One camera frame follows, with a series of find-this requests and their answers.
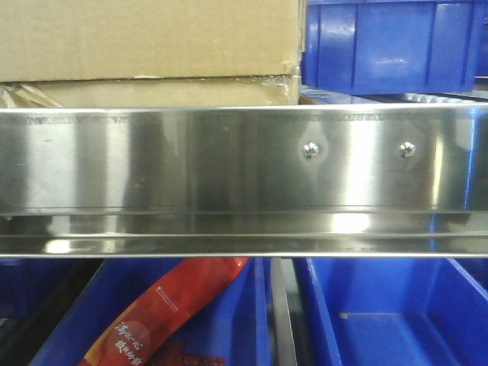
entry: screw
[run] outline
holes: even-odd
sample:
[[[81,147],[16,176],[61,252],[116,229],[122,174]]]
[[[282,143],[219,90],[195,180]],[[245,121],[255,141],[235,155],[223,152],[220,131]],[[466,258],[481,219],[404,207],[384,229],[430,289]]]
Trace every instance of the screw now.
[[[303,155],[308,159],[315,158],[318,155],[319,150],[320,146],[316,143],[309,142],[303,145]]]
[[[415,154],[415,145],[409,141],[400,144],[400,156],[404,159],[412,157]]]

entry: blue storage bin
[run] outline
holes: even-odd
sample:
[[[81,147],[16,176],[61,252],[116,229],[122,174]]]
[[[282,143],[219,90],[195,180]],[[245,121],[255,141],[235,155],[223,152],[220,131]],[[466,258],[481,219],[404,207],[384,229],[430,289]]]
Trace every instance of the blue storage bin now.
[[[105,261],[30,365],[77,366],[115,318],[180,261]],[[225,358],[226,366],[271,364],[263,273],[262,260],[251,260],[221,295],[174,334],[186,352]]]
[[[316,364],[488,364],[488,293],[454,259],[295,265]]]
[[[485,18],[481,36],[480,56],[478,58],[478,76],[488,76],[488,18]]]
[[[468,92],[485,0],[309,0],[303,83],[346,94]]]
[[[0,258],[0,317],[27,317],[74,262],[73,259]]]
[[[481,286],[488,290],[487,258],[460,258],[457,261]]]

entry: shelf lip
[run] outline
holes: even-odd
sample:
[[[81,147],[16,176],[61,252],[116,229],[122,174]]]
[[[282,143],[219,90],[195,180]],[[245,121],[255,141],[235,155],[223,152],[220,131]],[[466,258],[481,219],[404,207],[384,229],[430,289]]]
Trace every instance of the shelf lip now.
[[[0,255],[488,253],[485,103],[7,109],[0,132]]]

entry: reflective metal surface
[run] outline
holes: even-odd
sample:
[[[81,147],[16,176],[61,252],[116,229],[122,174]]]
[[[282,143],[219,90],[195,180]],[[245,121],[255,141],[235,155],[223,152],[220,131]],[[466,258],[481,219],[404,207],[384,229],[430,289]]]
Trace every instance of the reflective metal surface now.
[[[487,112],[3,110],[0,255],[488,255]]]
[[[287,299],[287,287],[284,279],[281,258],[271,260],[271,291],[273,297],[273,315],[276,334],[276,355],[278,365],[297,366],[294,336],[291,328],[290,309]]]

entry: stainless steel rail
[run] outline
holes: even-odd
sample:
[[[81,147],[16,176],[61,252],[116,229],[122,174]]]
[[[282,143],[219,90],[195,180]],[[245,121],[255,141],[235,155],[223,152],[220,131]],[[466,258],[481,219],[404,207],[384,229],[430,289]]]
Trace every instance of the stainless steel rail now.
[[[0,111],[0,255],[488,255],[488,104]]]

